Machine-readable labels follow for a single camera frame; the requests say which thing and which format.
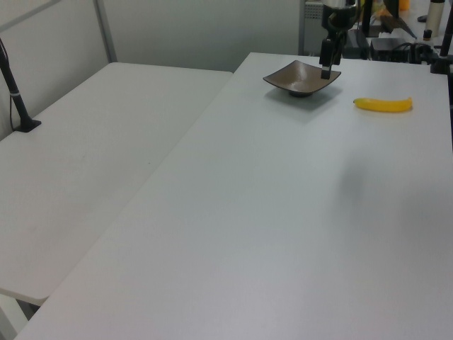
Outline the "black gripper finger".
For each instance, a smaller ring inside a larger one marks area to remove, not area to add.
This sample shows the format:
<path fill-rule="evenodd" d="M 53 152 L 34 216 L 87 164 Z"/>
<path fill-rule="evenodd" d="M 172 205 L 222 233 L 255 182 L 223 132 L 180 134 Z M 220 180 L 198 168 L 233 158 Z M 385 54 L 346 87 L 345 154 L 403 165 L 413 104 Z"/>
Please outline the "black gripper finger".
<path fill-rule="evenodd" d="M 333 46 L 332 65 L 339 65 L 344 47 L 344 33 L 338 33 Z"/>
<path fill-rule="evenodd" d="M 322 79 L 330 79 L 332 54 L 333 54 L 333 41 L 330 38 L 326 38 L 322 41 L 321 54 L 319 58 Z"/>

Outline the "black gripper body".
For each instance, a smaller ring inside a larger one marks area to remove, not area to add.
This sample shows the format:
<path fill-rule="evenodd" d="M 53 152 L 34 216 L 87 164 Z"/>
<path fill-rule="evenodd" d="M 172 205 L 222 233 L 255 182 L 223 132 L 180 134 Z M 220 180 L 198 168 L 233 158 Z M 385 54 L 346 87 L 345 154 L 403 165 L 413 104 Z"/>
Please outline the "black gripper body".
<path fill-rule="evenodd" d="M 327 32 L 327 40 L 335 40 L 340 33 L 350 30 L 355 21 L 356 5 L 344 7 L 323 5 L 321 26 Z"/>

